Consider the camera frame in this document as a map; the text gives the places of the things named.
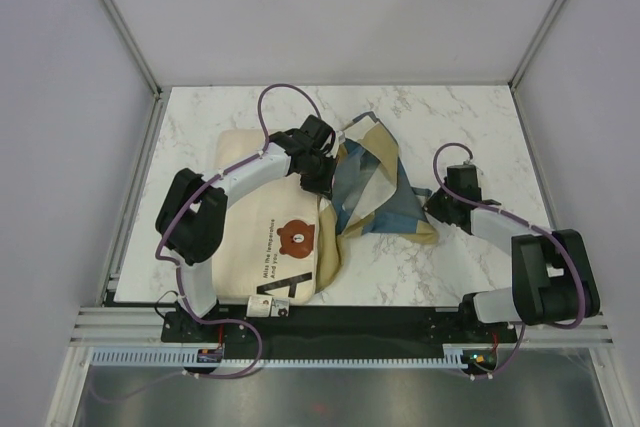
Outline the cream bear print pillow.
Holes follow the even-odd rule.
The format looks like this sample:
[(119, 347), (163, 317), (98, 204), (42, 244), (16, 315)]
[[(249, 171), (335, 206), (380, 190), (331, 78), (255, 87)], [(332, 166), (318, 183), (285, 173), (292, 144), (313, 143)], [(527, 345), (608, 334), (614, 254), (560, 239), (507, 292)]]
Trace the cream bear print pillow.
[(242, 196), (225, 216), (224, 236), (211, 259), (220, 303), (245, 304), (269, 295), (292, 305), (316, 291), (319, 198), (300, 175), (278, 177)]

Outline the blue beige checked pillowcase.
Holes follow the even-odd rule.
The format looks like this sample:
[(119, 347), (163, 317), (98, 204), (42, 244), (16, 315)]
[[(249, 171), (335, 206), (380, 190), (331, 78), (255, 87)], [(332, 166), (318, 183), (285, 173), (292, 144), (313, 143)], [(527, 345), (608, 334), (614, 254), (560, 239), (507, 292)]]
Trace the blue beige checked pillowcase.
[(332, 199), (318, 204), (318, 292), (338, 277), (352, 239), (394, 234), (419, 245), (439, 241), (420, 203), (431, 191), (411, 186), (395, 137), (374, 113), (357, 116), (345, 128), (337, 157)]

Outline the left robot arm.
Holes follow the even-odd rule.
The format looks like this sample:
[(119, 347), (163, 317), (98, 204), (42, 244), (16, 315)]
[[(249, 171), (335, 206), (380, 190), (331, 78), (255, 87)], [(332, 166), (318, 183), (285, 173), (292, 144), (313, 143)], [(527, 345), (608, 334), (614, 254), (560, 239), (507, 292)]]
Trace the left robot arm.
[(161, 239), (154, 256), (175, 270), (179, 302), (188, 313), (184, 330), (197, 341), (213, 338), (219, 327), (211, 310), (217, 303), (210, 259), (220, 247), (227, 210), (238, 200), (292, 174), (305, 192), (329, 200), (336, 169), (338, 135), (309, 116), (299, 128), (266, 133), (251, 155), (206, 180), (189, 168), (173, 178), (155, 221)]

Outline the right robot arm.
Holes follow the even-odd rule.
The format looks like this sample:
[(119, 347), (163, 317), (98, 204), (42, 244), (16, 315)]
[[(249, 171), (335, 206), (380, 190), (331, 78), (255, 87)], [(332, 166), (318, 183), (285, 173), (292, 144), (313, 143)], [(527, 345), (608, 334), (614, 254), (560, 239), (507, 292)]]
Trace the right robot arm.
[(480, 341), (494, 323), (528, 326), (559, 323), (600, 313), (600, 296), (581, 234), (573, 229), (547, 231), (517, 221), (493, 200), (484, 200), (475, 166), (454, 165), (426, 203), (427, 213), (482, 239), (511, 258), (511, 285), (470, 293), (457, 316), (457, 329)]

